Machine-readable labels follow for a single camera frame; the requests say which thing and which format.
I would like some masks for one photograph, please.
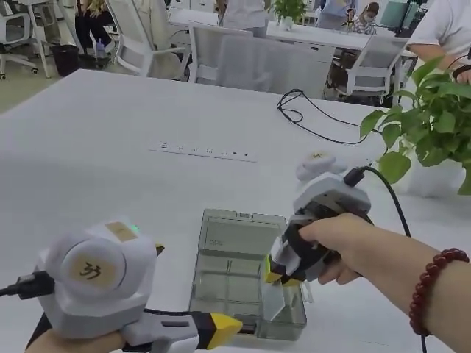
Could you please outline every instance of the electrical outlet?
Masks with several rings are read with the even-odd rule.
[[[209,157],[216,158],[220,160],[238,160],[240,162],[251,162],[256,163],[257,160],[255,156],[248,152],[240,151],[223,151],[218,149],[213,149],[211,147],[195,147],[195,146],[185,146],[182,144],[168,143],[168,142],[159,142],[156,147],[149,149],[152,152],[164,152],[164,153],[175,153],[175,154],[185,154],[188,156],[197,156],[197,157]]]

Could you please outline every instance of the plant pot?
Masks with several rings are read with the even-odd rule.
[[[285,31],[291,31],[293,23],[294,22],[292,17],[284,17],[283,20],[281,20],[281,28]]]
[[[393,185],[398,193],[431,198],[444,198],[458,193],[465,177],[461,163],[445,160],[434,167],[424,167],[414,152],[407,157],[411,160],[411,168]]]

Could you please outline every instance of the number sticker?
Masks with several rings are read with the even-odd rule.
[[[313,160],[317,159],[317,158],[323,158],[324,157],[324,154],[323,153],[314,153],[311,155],[311,158]]]
[[[122,243],[125,241],[133,240],[136,239],[137,237],[135,234],[132,232],[131,229],[129,229],[126,224],[121,223],[121,222],[113,222],[113,223],[108,223],[106,225],[108,230],[112,232]]]
[[[115,282],[116,267],[99,258],[79,254],[70,267],[69,275],[78,282],[108,289]]]

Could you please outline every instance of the white tabletop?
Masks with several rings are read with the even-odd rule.
[[[294,24],[290,31],[286,31],[274,21],[269,22],[266,35],[268,38],[276,40],[290,40],[352,50],[363,50],[371,37],[369,35],[346,33],[333,29],[303,26],[300,24]],[[415,54],[404,51],[403,56],[415,57]]]
[[[207,13],[188,9],[171,9],[169,23],[177,26],[188,26],[188,22],[200,22],[201,24],[218,24],[217,13]]]
[[[305,155],[327,150],[353,166],[383,151],[377,136],[347,147],[304,133],[281,117],[278,99],[268,93],[78,71],[3,114],[0,283],[29,273],[38,250],[58,235],[128,215],[166,245],[149,307],[187,308],[205,208],[289,217],[298,186],[294,169]],[[357,123],[372,110],[315,103]],[[356,128],[330,121],[306,102],[295,101],[293,107],[317,132],[358,138]],[[257,162],[150,151],[158,141],[248,151]],[[372,200],[374,222],[401,231],[384,189],[369,179],[362,185]],[[470,247],[469,202],[401,201],[414,236],[439,248]],[[237,345],[287,352],[418,352],[419,339],[407,318],[366,281],[312,288],[315,303],[306,307],[308,327],[297,342],[237,340]],[[4,350],[20,352],[40,306],[2,298],[0,313]],[[433,352],[448,352],[436,341],[429,345]]]
[[[196,10],[172,9],[169,18],[170,24],[188,26],[190,21],[217,25],[218,15],[215,13],[206,13]],[[299,24],[293,25],[291,31],[286,31],[281,26],[277,26],[277,23],[274,21],[269,22],[266,35],[268,38],[275,40],[290,40],[353,50],[362,50],[366,43],[368,43],[370,37],[368,35],[345,33],[334,31],[332,29],[316,28]],[[412,54],[409,51],[404,51],[404,56],[414,57],[415,54]]]

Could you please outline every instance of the plastic container compartment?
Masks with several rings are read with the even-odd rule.
[[[297,340],[306,325],[301,288],[279,287],[284,306],[271,321],[264,318],[263,309],[271,300],[262,301],[264,259],[285,228],[283,217],[206,210],[190,310],[237,318],[244,323],[241,334]]]

